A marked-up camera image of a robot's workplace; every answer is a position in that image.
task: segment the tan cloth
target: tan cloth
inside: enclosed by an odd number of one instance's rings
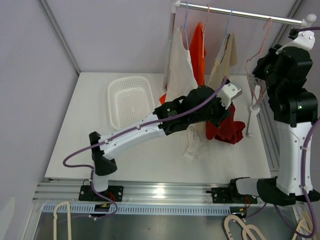
[[[230,66],[238,63],[237,46],[235,34],[231,33],[229,38],[224,41],[222,51],[214,61],[214,66],[208,81],[208,86],[216,90],[222,83],[224,76],[229,78]]]

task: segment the gray floor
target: gray floor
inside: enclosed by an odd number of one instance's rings
[[[257,208],[251,207],[253,213]],[[291,208],[284,214],[296,226]],[[63,220],[65,213],[58,215]],[[221,216],[124,215],[93,221],[88,217],[72,219],[73,240],[214,240],[227,239]],[[293,233],[282,222],[273,207],[248,219],[246,224],[256,225],[267,240],[289,240]],[[234,240],[241,240],[241,228],[230,223]],[[67,240],[67,222],[58,224],[58,240]],[[43,213],[34,240],[53,239],[53,214]]]

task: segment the black mounting plate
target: black mounting plate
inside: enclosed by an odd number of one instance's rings
[[[214,204],[245,204],[245,197],[247,196],[251,204],[257,204],[257,198],[251,195],[232,194],[228,187],[213,187],[211,191],[206,191],[211,194],[212,202]]]
[[[109,186],[106,191],[99,192],[101,195],[113,199],[115,198],[115,202],[122,202],[122,197],[124,193],[123,186]],[[79,201],[86,202],[106,202],[105,199],[97,196],[93,191],[90,185],[82,185],[79,192]]]

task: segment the dark red garment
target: dark red garment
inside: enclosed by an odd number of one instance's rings
[[[220,127],[215,127],[211,122],[206,123],[205,127],[205,136],[207,139],[212,140],[215,138],[216,140],[236,144],[241,139],[244,138],[242,131],[245,129],[246,125],[242,121],[234,121],[236,108],[232,104],[230,108],[231,116],[224,119],[220,123]]]

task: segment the laundry basket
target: laundry basket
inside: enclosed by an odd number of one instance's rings
[[[149,81],[143,76],[116,79],[107,93],[110,122],[117,130],[138,122],[155,109]]]

